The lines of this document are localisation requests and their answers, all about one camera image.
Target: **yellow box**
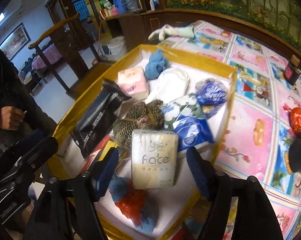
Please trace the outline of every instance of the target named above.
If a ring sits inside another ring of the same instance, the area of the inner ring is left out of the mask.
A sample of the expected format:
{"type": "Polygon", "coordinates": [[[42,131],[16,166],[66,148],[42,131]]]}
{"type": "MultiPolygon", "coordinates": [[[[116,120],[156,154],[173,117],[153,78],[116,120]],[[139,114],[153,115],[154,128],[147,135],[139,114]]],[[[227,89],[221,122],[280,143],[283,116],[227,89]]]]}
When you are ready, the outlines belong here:
{"type": "MultiPolygon", "coordinates": [[[[221,143],[222,137],[224,135],[225,129],[228,124],[228,119],[230,116],[230,111],[235,95],[236,90],[236,69],[232,66],[226,65],[224,63],[217,62],[210,58],[207,58],[203,55],[198,55],[190,53],[184,50],[172,49],[168,47],[159,47],[155,45],[140,45],[129,52],[125,57],[116,62],[112,67],[104,72],[76,101],[74,106],[68,111],[68,113],[63,117],[63,119],[58,124],[54,137],[57,139],[61,145],[67,135],[73,130],[75,125],[81,116],[85,113],[86,109],[97,97],[101,91],[102,79],[107,78],[110,80],[116,80],[117,74],[119,71],[134,67],[140,61],[143,60],[145,55],[150,55],[154,53],[158,48],[164,51],[164,56],[173,63],[184,65],[187,67],[195,68],[197,70],[205,71],[212,74],[214,77],[219,77],[221,79],[226,79],[229,81],[229,98],[225,104],[225,111],[221,118],[220,126],[216,135],[216,144],[212,150],[212,155],[210,161],[214,163],[217,154],[218,148],[221,143]]],[[[48,161],[48,165],[52,172],[53,176],[58,177],[59,179],[68,179],[69,176],[63,169],[60,160],[57,156],[53,156],[48,161]]],[[[182,211],[179,213],[178,219],[169,227],[169,229],[163,233],[158,239],[168,239],[176,230],[180,227],[181,223],[185,219],[188,211],[195,205],[196,201],[200,198],[200,193],[198,190],[195,190],[190,196],[187,203],[185,203],[182,211]]],[[[103,225],[103,228],[107,236],[113,240],[117,239],[134,239],[125,232],[119,230],[116,226],[108,222],[103,216],[99,214],[100,221],[103,225]]]]}

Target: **ball of yarn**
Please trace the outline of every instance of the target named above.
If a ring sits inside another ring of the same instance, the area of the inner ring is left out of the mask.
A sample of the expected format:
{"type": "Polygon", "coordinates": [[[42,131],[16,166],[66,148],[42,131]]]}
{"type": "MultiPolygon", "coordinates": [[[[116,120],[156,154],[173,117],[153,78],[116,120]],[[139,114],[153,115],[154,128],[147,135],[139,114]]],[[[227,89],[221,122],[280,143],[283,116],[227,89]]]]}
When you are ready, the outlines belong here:
{"type": "Polygon", "coordinates": [[[114,137],[117,143],[125,149],[132,148],[132,132],[135,129],[160,130],[164,124],[164,115],[159,108],[161,100],[149,104],[138,102],[127,112],[124,119],[114,122],[114,137]]]}
{"type": "Polygon", "coordinates": [[[156,226],[157,210],[148,200],[147,192],[134,189],[132,180],[116,175],[108,189],[122,214],[131,219],[137,229],[151,234],[156,226]]]}
{"type": "Polygon", "coordinates": [[[158,49],[150,56],[150,60],[145,67],[145,76],[148,80],[156,79],[168,68],[168,59],[164,57],[161,49],[158,49]]]}

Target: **white bucket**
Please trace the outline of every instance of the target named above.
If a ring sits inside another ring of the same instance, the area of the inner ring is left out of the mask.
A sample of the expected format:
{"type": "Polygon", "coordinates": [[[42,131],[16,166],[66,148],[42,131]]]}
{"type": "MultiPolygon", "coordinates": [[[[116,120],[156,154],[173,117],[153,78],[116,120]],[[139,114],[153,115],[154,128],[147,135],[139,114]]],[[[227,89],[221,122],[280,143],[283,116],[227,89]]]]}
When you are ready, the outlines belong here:
{"type": "Polygon", "coordinates": [[[116,61],[120,60],[128,52],[124,36],[118,36],[116,38],[111,39],[107,43],[107,47],[110,51],[110,56],[112,56],[112,58],[114,58],[116,61]]]}

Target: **person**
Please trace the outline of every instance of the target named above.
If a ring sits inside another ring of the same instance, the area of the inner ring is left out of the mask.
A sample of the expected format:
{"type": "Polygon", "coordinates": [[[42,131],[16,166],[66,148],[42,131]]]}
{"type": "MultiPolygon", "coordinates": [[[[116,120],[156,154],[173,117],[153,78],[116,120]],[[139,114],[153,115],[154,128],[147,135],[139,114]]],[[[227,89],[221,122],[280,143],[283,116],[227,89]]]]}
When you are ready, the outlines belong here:
{"type": "Polygon", "coordinates": [[[57,124],[37,105],[0,50],[0,149],[5,151],[34,130],[52,135],[57,124]]]}

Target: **black package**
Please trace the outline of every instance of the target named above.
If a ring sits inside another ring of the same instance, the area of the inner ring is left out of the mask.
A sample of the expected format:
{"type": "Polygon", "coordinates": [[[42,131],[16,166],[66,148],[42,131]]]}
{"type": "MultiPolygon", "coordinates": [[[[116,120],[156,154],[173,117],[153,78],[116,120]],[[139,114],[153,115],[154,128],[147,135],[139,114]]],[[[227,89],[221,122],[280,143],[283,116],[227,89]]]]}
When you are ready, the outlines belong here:
{"type": "Polygon", "coordinates": [[[113,123],[118,118],[117,110],[123,101],[130,98],[114,81],[103,80],[102,91],[87,108],[72,132],[72,137],[84,158],[88,157],[112,130],[113,123]]]}

